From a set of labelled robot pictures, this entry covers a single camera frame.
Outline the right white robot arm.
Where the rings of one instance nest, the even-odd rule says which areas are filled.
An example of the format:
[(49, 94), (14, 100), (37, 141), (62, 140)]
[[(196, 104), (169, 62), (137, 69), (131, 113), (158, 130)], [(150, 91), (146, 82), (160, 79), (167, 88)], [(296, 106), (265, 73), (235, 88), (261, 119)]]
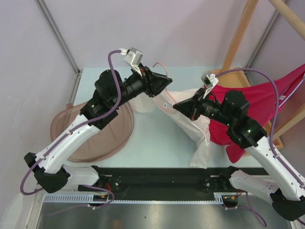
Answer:
[(272, 177), (267, 182), (249, 175), (236, 167), (228, 167), (220, 174), (224, 191), (240, 189), (266, 202), (288, 221), (299, 221), (305, 214), (305, 178), (279, 153), (264, 128), (247, 111), (249, 102), (240, 91), (228, 91), (222, 103), (205, 96), (199, 89), (193, 97), (173, 105), (190, 120), (208, 117), (227, 126), (227, 135), (241, 149), (246, 150)]

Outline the white t shirt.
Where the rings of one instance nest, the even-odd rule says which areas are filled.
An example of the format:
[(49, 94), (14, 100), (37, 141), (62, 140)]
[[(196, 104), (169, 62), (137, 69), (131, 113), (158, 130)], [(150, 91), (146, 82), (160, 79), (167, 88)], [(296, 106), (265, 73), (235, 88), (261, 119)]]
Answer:
[(200, 116), (196, 121), (192, 121), (173, 109), (174, 104), (193, 97), (196, 91), (197, 89), (180, 92), (164, 90), (154, 98), (142, 93), (132, 99), (129, 104), (133, 111), (139, 113), (152, 112), (156, 107), (166, 113), (197, 145), (197, 149), (190, 161), (190, 166), (206, 169), (211, 158), (210, 119)]

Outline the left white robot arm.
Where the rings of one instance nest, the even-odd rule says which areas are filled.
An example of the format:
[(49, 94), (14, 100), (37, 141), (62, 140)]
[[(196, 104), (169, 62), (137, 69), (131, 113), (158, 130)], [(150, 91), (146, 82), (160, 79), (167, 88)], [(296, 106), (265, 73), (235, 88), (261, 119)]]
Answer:
[(49, 146), (38, 153), (24, 157), (29, 170), (20, 191), (24, 195), (26, 179), (33, 174), (42, 190), (55, 193), (65, 186), (83, 186), (99, 191), (105, 186), (105, 178), (97, 166), (70, 167), (65, 161), (89, 138), (104, 129), (118, 116), (117, 109), (138, 95), (145, 93), (153, 98), (159, 95), (172, 78), (155, 73), (149, 67), (139, 65), (138, 71), (122, 80), (113, 68), (102, 72), (95, 82), (95, 91), (74, 121)]

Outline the pink wire hanger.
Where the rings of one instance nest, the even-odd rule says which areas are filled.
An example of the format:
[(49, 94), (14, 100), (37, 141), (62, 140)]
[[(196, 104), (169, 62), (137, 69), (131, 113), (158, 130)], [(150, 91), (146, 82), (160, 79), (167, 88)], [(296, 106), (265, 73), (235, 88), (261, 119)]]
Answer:
[(153, 100), (156, 103), (156, 105), (163, 112), (165, 112), (168, 115), (174, 115), (174, 114), (177, 113), (177, 111), (175, 109), (173, 109), (173, 105), (177, 103), (177, 100), (172, 95), (172, 93), (169, 92), (168, 89), (167, 89), (167, 86), (170, 84), (167, 69), (164, 66), (164, 64), (162, 64), (161, 62), (156, 62), (153, 65), (153, 68), (156, 65), (160, 65), (160, 66), (163, 67), (163, 69), (165, 71), (165, 75), (161, 74), (161, 77), (162, 77), (161, 86), (163, 87), (162, 92), (158, 96), (154, 97)]

